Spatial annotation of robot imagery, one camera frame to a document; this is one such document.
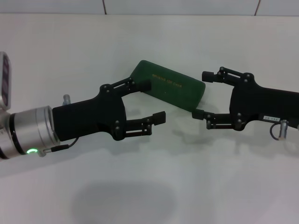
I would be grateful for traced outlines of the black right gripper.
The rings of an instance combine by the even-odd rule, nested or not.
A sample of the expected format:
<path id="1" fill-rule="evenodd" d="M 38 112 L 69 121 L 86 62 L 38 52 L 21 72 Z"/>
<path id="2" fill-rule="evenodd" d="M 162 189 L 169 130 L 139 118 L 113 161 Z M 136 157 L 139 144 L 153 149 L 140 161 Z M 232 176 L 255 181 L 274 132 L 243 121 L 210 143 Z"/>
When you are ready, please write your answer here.
<path id="1" fill-rule="evenodd" d="M 194 119 L 206 120 L 207 129 L 242 131 L 251 121 L 278 124 L 287 120 L 290 127 L 297 128 L 299 125 L 297 92 L 261 87 L 255 82 L 253 74 L 243 74 L 225 67 L 220 67 L 216 73 L 204 71 L 201 78 L 203 82 L 234 86 L 230 114 L 216 114 L 199 109 L 192 112 Z"/>

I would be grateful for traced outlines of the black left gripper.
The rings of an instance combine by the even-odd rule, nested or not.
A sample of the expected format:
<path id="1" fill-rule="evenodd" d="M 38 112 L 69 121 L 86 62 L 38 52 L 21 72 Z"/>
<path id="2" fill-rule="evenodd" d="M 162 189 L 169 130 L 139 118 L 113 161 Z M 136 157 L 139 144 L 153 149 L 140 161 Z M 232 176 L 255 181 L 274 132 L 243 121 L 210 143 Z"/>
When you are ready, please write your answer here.
<path id="1" fill-rule="evenodd" d="M 136 82 L 126 78 L 104 84 L 92 99 L 52 109 L 54 129 L 60 141 L 71 140 L 98 132 L 106 132 L 115 140 L 125 137 L 152 135 L 152 126 L 166 122 L 166 112 L 154 113 L 143 119 L 127 120 L 122 96 L 151 90 L 151 81 Z"/>

